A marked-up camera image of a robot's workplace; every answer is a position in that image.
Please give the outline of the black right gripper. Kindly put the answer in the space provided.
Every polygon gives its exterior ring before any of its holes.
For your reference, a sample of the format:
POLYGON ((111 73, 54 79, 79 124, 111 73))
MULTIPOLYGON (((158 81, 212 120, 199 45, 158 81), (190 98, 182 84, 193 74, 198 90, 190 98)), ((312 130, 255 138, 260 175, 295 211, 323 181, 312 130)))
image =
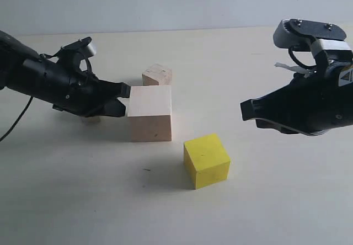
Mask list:
POLYGON ((243 121, 282 134, 317 136, 352 125, 352 63, 332 62, 323 74, 298 66, 292 84, 240 103, 243 121))

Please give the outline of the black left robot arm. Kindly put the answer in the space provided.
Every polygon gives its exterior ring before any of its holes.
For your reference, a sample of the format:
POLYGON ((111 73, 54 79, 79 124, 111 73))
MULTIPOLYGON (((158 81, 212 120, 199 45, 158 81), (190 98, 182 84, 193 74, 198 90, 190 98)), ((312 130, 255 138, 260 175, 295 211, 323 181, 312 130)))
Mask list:
POLYGON ((131 87, 99 79, 89 58, 97 53, 90 36, 39 54, 1 32, 1 88, 9 88, 52 104, 53 109, 90 118, 125 116, 131 87))

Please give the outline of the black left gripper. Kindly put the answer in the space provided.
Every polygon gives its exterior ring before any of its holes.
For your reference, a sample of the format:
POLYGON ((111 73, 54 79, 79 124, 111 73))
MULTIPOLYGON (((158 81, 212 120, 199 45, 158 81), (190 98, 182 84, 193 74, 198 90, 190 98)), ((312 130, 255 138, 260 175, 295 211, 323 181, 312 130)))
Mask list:
POLYGON ((128 84, 99 80, 82 52, 61 54, 56 62, 24 59, 16 68, 16 91, 85 117, 124 117, 126 106, 117 98, 130 97, 128 84))

